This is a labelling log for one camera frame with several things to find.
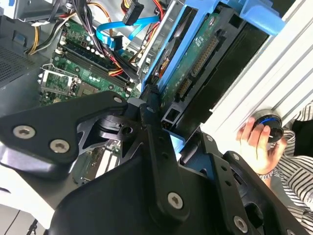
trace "bolt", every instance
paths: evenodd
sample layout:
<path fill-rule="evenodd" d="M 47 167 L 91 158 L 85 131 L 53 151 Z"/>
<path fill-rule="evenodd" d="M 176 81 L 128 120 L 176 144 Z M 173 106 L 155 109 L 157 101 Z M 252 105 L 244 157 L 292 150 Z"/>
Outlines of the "bolt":
<path fill-rule="evenodd" d="M 55 153 L 66 153 L 69 150 L 69 144 L 64 140 L 53 140 L 50 143 L 50 148 Z"/>
<path fill-rule="evenodd" d="M 287 229 L 287 234 L 288 235 L 295 235 L 295 233 L 293 231 L 291 231 L 290 229 Z"/>
<path fill-rule="evenodd" d="M 118 97 L 114 97 L 114 100 L 117 102 L 117 103 L 122 103 L 123 101 L 120 99 L 120 98 L 118 98 Z"/>
<path fill-rule="evenodd" d="M 36 131 L 30 126 L 17 126 L 13 129 L 13 134 L 20 139 L 30 139 L 35 136 Z"/>
<path fill-rule="evenodd" d="M 151 107 L 147 107 L 147 110 L 149 110 L 151 113 L 154 113 L 155 111 L 153 110 L 153 108 L 151 108 Z"/>
<path fill-rule="evenodd" d="M 210 137 L 209 135 L 207 135 L 206 138 L 207 138 L 209 141 L 213 142 L 213 138 Z"/>
<path fill-rule="evenodd" d="M 246 225 L 245 221 L 239 216 L 234 217 L 234 223 L 236 227 L 244 234 L 248 232 L 248 226 Z"/>
<path fill-rule="evenodd" d="M 212 18 L 210 19 L 209 26 L 211 26 L 211 25 L 214 23 L 214 21 L 215 21 L 215 17 L 212 17 Z"/>
<path fill-rule="evenodd" d="M 182 198 L 175 192 L 170 192 L 167 195 L 168 203 L 177 210 L 180 210 L 183 206 Z"/>
<path fill-rule="evenodd" d="M 240 157 L 239 157 L 237 154 L 235 154 L 235 153 L 233 153 L 233 157 L 234 157 L 234 159 L 236 159 L 237 161 L 240 160 Z"/>

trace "motherboard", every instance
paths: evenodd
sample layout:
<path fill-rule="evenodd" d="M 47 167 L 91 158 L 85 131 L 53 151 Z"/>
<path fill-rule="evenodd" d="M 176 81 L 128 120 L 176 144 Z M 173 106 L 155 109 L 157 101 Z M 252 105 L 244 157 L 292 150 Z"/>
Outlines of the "motherboard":
<path fill-rule="evenodd" d="M 129 59 L 132 55 L 124 51 L 121 56 Z M 42 69 L 41 106 L 103 91 L 114 91 L 125 99 L 140 96 L 138 84 L 128 76 L 109 75 L 109 70 L 114 69 L 112 61 L 95 50 L 90 36 L 74 21 L 63 26 L 55 53 Z M 119 141 L 88 150 L 75 163 L 74 182 L 81 186 L 113 169 L 119 164 L 119 156 Z"/>
<path fill-rule="evenodd" d="M 130 55 L 125 51 L 122 56 Z M 43 66 L 41 105 L 103 91 L 114 91 L 125 99 L 139 97 L 137 84 L 126 75 L 109 76 L 113 68 L 78 23 L 66 23 L 50 64 Z"/>

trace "metal bracket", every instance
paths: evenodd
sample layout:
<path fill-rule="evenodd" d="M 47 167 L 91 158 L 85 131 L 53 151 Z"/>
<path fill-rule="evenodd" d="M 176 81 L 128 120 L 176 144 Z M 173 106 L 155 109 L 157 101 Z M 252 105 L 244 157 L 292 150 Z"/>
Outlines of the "metal bracket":
<path fill-rule="evenodd" d="M 127 106 L 120 95 L 107 91 L 2 117 L 0 163 L 41 177 L 64 178 L 86 150 L 92 126 L 101 118 L 122 114 Z M 29 138 L 16 135 L 13 130 L 19 126 L 26 126 L 18 131 Z"/>

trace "white surface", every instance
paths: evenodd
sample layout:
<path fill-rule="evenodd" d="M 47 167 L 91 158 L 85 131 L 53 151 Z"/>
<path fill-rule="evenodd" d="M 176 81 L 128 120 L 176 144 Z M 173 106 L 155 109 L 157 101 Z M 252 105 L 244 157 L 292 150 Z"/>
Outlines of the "white surface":
<path fill-rule="evenodd" d="M 3 235 L 14 217 L 18 213 L 17 209 L 0 205 L 0 234 Z M 25 235 L 27 234 L 29 226 L 33 223 L 34 217 L 26 212 L 21 211 L 16 218 L 15 222 L 12 224 L 7 235 Z M 43 235 L 45 229 L 41 224 L 37 224 L 37 235 Z"/>
<path fill-rule="evenodd" d="M 286 124 L 313 99 L 312 0 L 298 0 L 285 28 L 269 37 L 202 125 L 219 150 L 235 150 L 235 134 L 256 111 L 274 109 Z"/>

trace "hole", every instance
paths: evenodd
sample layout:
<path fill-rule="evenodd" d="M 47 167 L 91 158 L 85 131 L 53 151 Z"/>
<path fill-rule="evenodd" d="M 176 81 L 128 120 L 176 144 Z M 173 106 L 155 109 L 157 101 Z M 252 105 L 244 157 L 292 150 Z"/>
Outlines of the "hole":
<path fill-rule="evenodd" d="M 236 28 L 239 28 L 242 22 L 243 20 L 235 14 L 229 20 L 229 23 Z"/>
<path fill-rule="evenodd" d="M 207 175 L 207 171 L 206 171 L 205 168 L 201 169 L 201 170 L 200 170 L 200 173 Z"/>
<path fill-rule="evenodd" d="M 231 183 L 229 181 L 225 181 L 225 183 L 228 185 L 228 186 L 231 186 Z"/>
<path fill-rule="evenodd" d="M 19 131 L 19 133 L 23 136 L 29 135 L 29 130 L 28 129 L 22 129 Z"/>
<path fill-rule="evenodd" d="M 162 157 L 164 157 L 165 159 L 168 159 L 167 153 L 162 153 Z"/>
<path fill-rule="evenodd" d="M 64 146 L 64 144 L 62 144 L 62 143 L 57 143 L 57 144 L 55 144 L 55 147 L 61 148 L 61 149 L 65 149 L 65 146 Z"/>
<path fill-rule="evenodd" d="M 263 226 L 263 214 L 255 203 L 250 202 L 245 205 L 245 210 L 249 221 L 256 229 Z"/>
<path fill-rule="evenodd" d="M 167 116 L 166 116 L 166 119 L 169 120 L 169 121 L 175 121 L 175 119 L 177 118 L 177 116 L 180 114 L 180 112 L 176 109 L 171 109 Z"/>
<path fill-rule="evenodd" d="M 132 128 L 126 126 L 126 127 L 123 127 L 122 134 L 127 135 L 127 134 L 130 134 L 132 131 L 133 131 Z"/>

